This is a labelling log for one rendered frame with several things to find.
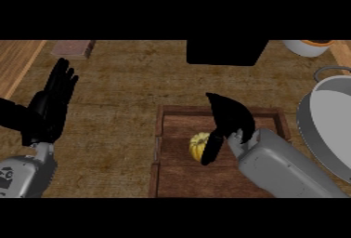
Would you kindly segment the white bowl with orange rim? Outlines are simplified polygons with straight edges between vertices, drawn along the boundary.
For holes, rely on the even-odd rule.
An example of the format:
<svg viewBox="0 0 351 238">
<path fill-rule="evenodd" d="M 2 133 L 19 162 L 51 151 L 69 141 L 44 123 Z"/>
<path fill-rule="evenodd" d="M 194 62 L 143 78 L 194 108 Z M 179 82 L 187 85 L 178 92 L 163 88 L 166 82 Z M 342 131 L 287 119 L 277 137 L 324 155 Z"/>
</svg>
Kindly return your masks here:
<svg viewBox="0 0 351 238">
<path fill-rule="evenodd" d="M 315 58 L 333 45 L 333 40 L 283 40 L 286 48 L 299 56 Z"/>
</svg>

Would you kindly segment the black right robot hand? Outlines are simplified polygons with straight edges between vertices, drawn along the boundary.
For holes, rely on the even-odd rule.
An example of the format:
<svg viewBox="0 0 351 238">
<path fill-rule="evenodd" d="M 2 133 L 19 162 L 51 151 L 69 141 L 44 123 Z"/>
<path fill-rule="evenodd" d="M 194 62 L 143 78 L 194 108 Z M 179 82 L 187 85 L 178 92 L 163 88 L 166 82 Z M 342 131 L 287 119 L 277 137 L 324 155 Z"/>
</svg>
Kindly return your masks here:
<svg viewBox="0 0 351 238">
<path fill-rule="evenodd" d="M 205 144 L 202 165 L 215 161 L 224 140 L 234 156 L 238 156 L 255 132 L 253 116 L 241 103 L 215 93 L 205 93 L 205 95 L 210 104 L 215 129 L 209 133 Z"/>
</svg>

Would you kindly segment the yellow squash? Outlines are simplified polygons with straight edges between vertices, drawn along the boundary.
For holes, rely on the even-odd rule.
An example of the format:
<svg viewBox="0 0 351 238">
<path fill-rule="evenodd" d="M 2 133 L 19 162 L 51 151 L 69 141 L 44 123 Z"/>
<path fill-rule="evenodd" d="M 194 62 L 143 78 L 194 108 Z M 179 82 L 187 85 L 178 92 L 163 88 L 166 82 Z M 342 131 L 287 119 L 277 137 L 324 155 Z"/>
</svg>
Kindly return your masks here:
<svg viewBox="0 0 351 238">
<path fill-rule="evenodd" d="M 202 155 L 205 151 L 205 145 L 207 142 L 209 134 L 206 132 L 197 133 L 188 141 L 188 153 L 191 155 L 191 158 L 196 161 L 202 160 Z"/>
</svg>

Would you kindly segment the brown wooden tray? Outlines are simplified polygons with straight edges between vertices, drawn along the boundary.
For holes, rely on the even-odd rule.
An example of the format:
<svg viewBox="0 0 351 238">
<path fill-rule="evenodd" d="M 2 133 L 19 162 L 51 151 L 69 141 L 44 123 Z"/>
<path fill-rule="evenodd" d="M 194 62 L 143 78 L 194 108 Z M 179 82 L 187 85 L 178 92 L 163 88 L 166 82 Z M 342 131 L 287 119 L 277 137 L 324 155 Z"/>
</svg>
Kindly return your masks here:
<svg viewBox="0 0 351 238">
<path fill-rule="evenodd" d="M 271 194 L 238 171 L 238 162 L 227 145 L 209 165 L 191 158 L 190 138 L 215 128 L 206 106 L 157 107 L 154 153 L 148 195 L 157 198 L 268 198 Z"/>
</svg>

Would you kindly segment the black box appliance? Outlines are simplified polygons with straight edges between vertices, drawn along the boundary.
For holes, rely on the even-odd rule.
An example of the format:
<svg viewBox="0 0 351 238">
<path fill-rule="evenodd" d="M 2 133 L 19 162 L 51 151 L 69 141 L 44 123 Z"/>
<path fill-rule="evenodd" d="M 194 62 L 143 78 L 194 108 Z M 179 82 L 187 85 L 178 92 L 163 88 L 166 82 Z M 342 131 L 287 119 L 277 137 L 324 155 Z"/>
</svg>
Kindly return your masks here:
<svg viewBox="0 0 351 238">
<path fill-rule="evenodd" d="M 266 40 L 187 40 L 188 64 L 253 66 Z"/>
</svg>

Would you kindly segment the grey metal pot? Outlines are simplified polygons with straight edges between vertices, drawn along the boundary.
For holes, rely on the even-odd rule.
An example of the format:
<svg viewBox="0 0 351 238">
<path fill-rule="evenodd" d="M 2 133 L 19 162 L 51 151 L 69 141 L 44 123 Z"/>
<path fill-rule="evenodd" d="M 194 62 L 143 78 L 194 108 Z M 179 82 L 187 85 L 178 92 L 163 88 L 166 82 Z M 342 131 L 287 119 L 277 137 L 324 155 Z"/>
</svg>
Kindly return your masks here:
<svg viewBox="0 0 351 238">
<path fill-rule="evenodd" d="M 302 97 L 296 123 L 308 150 L 325 169 L 351 184 L 351 75 L 320 79 L 325 70 L 345 66 L 322 66 L 312 74 L 317 82 Z"/>
</svg>

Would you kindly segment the reddish brown block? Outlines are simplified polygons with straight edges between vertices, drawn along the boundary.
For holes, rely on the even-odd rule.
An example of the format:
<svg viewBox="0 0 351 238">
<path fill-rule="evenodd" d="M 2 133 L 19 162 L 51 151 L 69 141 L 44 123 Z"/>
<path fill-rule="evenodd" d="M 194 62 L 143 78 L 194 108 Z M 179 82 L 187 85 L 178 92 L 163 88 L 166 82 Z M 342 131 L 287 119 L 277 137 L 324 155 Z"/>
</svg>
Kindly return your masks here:
<svg viewBox="0 0 351 238">
<path fill-rule="evenodd" d="M 59 40 L 50 54 L 54 58 L 85 60 L 94 47 L 94 40 Z"/>
</svg>

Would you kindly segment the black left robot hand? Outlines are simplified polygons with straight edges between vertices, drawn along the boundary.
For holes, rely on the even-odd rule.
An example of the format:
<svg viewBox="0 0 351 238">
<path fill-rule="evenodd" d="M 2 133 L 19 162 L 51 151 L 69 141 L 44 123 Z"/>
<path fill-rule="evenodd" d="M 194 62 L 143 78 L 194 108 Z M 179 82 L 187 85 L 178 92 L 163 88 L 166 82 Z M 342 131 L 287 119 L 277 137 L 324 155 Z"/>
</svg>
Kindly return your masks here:
<svg viewBox="0 0 351 238">
<path fill-rule="evenodd" d="M 67 104 L 78 82 L 67 60 L 60 58 L 51 69 L 45 87 L 25 107 L 0 98 L 0 126 L 20 132 L 22 145 L 53 143 L 61 136 Z"/>
</svg>

